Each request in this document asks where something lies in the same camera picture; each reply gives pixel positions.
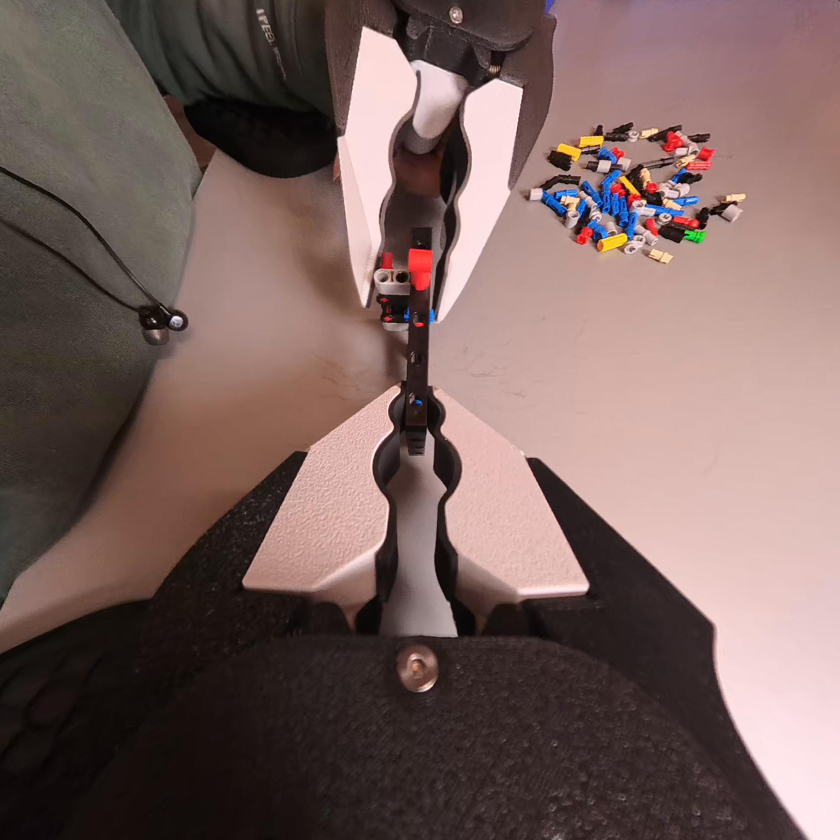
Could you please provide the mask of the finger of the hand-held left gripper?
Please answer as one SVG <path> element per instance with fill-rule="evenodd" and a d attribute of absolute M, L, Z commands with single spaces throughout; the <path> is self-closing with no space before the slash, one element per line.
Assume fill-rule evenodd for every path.
<path fill-rule="evenodd" d="M 473 273 L 510 195 L 522 90 L 501 79 L 468 93 L 460 109 L 465 179 L 452 204 L 454 231 L 438 261 L 436 322 L 445 320 Z"/>
<path fill-rule="evenodd" d="M 398 43 L 363 27 L 346 127 L 338 138 L 350 266 L 363 308 L 370 305 L 383 208 L 395 184 L 393 144 L 413 113 L 417 87 Z"/>

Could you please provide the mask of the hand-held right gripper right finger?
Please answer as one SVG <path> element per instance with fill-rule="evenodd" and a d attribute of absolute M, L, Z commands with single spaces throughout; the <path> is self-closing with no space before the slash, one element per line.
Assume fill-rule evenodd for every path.
<path fill-rule="evenodd" d="M 458 632 L 499 606 L 587 595 L 589 581 L 522 451 L 432 389 L 434 473 L 444 485 L 434 554 Z"/>

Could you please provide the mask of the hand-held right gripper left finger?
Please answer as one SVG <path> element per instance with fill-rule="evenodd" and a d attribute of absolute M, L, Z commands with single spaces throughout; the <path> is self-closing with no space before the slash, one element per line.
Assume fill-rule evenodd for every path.
<path fill-rule="evenodd" d="M 243 586 L 339 607 L 377 628 L 398 567 L 389 484 L 401 461 L 403 390 L 396 385 L 313 444 Z"/>

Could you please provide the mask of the black lego frame assembly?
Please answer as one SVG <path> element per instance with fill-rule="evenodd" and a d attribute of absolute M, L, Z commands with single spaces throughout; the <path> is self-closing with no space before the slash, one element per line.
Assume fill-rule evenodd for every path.
<path fill-rule="evenodd" d="M 407 328 L 407 361 L 402 426 L 407 453 L 425 452 L 429 329 L 435 321 L 433 308 L 433 230 L 414 227 L 407 268 L 395 269 L 392 254 L 384 253 L 374 272 L 375 301 L 381 307 L 381 322 L 388 329 Z"/>

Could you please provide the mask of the person's left forearm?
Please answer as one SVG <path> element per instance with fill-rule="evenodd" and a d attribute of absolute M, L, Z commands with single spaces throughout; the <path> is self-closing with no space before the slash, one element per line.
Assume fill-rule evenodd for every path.
<path fill-rule="evenodd" d="M 155 83 L 208 100 L 333 115 L 322 1 L 108 1 Z"/>

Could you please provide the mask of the pile of small lego pieces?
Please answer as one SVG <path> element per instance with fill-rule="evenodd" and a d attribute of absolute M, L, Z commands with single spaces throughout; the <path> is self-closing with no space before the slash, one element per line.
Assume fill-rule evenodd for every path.
<path fill-rule="evenodd" d="M 547 161 L 555 173 L 522 196 L 549 209 L 581 247 L 665 266 L 677 245 L 705 241 L 711 219 L 731 224 L 743 213 L 747 193 L 713 195 L 704 183 L 716 162 L 710 141 L 680 123 L 598 123 L 553 147 Z"/>

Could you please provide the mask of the person's left hand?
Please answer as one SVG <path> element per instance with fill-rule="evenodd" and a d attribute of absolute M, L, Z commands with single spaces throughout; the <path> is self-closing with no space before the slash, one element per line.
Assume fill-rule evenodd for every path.
<path fill-rule="evenodd" d="M 415 196 L 439 196 L 444 154 L 443 145 L 425 154 L 416 154 L 405 147 L 398 148 L 393 156 L 396 183 Z"/>

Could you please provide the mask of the black knit cloth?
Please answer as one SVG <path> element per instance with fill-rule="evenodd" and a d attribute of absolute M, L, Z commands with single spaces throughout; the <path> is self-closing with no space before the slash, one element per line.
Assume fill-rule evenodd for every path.
<path fill-rule="evenodd" d="M 332 166 L 338 152 L 333 121 L 317 111 L 208 99 L 185 106 L 185 116 L 200 137 L 259 175 L 308 175 Z"/>
<path fill-rule="evenodd" d="M 2 655 L 1 837 L 57 838 L 161 693 L 151 602 L 95 612 Z"/>

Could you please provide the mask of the black wired earphones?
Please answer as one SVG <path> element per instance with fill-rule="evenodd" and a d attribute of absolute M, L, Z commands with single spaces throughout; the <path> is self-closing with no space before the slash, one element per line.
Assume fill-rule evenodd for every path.
<path fill-rule="evenodd" d="M 57 194 L 9 170 L 3 165 L 1 166 L 1 173 L 3 176 L 11 179 L 17 184 L 25 186 L 28 189 L 38 193 L 39 195 L 42 195 L 43 197 L 49 199 L 51 202 L 58 204 L 60 207 L 65 208 L 67 211 L 73 214 L 73 216 L 75 216 L 77 220 L 79 220 L 84 225 L 87 231 L 89 231 L 99 242 L 100 246 L 105 250 L 106 254 L 115 263 L 116 267 L 122 272 L 122 274 L 129 281 L 129 283 L 139 292 L 139 294 L 141 294 L 144 300 L 144 304 L 142 306 L 135 306 L 132 303 L 121 299 L 114 292 L 110 291 L 110 289 L 103 286 L 102 283 L 100 283 L 98 280 L 95 280 L 94 277 L 92 277 L 88 272 L 81 268 L 72 259 L 59 252 L 56 248 L 53 248 L 53 246 L 48 245 L 46 241 L 44 241 L 42 238 L 35 236 L 34 234 L 20 227 L 16 223 L 9 221 L 5 217 L 2 217 L 1 222 L 5 228 L 7 228 L 10 231 L 13 231 L 18 237 L 21 237 L 25 241 L 29 242 L 31 245 L 36 245 L 40 247 L 41 249 L 46 251 L 47 254 L 56 258 L 60 263 L 72 269 L 81 279 L 86 281 L 90 287 L 101 293 L 111 302 L 119 305 L 125 310 L 134 313 L 137 316 L 143 339 L 145 342 L 147 342 L 147 344 L 153 347 L 164 346 L 168 344 L 171 337 L 171 333 L 181 333 L 188 329 L 190 325 L 190 320 L 186 313 L 171 305 L 167 305 L 163 303 L 163 301 L 158 299 L 158 297 L 156 297 L 138 279 L 138 277 L 134 275 L 131 268 L 129 268 L 124 263 L 117 251 L 110 245 L 108 240 L 99 232 L 99 230 L 87 218 L 87 216 L 85 216 L 76 207 L 71 205 L 68 201 L 61 198 Z"/>

